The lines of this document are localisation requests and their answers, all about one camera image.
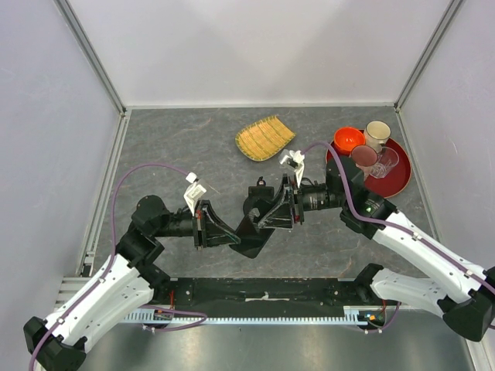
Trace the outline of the black phone stand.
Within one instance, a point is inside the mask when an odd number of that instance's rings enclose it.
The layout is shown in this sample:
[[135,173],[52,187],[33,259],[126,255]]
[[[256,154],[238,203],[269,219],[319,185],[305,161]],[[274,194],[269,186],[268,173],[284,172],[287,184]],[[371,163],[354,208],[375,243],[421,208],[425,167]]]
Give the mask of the black phone stand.
[[259,200],[272,200],[275,196],[275,188],[273,186],[267,185],[263,176],[260,176],[256,181],[255,186],[249,186],[247,191],[247,198],[243,204],[243,213],[247,215],[253,205]]

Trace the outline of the black smartphone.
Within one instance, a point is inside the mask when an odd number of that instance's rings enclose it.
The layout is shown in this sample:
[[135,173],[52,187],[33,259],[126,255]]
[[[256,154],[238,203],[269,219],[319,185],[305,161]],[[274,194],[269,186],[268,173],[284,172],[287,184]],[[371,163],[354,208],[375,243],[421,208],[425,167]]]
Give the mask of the black smartphone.
[[248,257],[255,259],[274,233],[272,228],[261,228],[257,221],[261,217],[259,208],[251,209],[242,219],[235,233],[240,239],[239,243],[232,243],[230,249]]

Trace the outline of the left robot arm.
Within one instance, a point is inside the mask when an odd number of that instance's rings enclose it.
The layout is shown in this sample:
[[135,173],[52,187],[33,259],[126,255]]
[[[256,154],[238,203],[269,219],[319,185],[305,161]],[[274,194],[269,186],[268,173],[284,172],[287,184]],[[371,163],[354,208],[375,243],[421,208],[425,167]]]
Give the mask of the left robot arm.
[[166,301],[170,277],[155,265],[164,250],[161,237],[193,237],[199,248],[241,241],[207,200],[172,213],[160,197],[143,197],[101,269],[60,308],[25,323],[29,369],[77,370],[125,316],[143,305]]

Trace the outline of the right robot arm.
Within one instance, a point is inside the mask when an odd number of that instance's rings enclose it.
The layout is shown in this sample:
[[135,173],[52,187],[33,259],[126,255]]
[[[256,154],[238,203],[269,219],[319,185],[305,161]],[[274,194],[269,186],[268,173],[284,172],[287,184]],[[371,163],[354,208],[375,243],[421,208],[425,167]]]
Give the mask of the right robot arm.
[[494,270],[454,254],[419,229],[387,199],[364,185],[364,173],[354,162],[336,156],[326,167],[323,184],[303,185],[304,155],[283,151],[280,162],[293,171],[266,206],[254,205],[257,231],[291,229],[306,211],[340,208],[350,230],[402,256],[426,274],[425,279],[396,274],[368,264],[354,285],[356,299],[372,304],[392,300],[439,316],[456,334],[480,341],[494,320]]

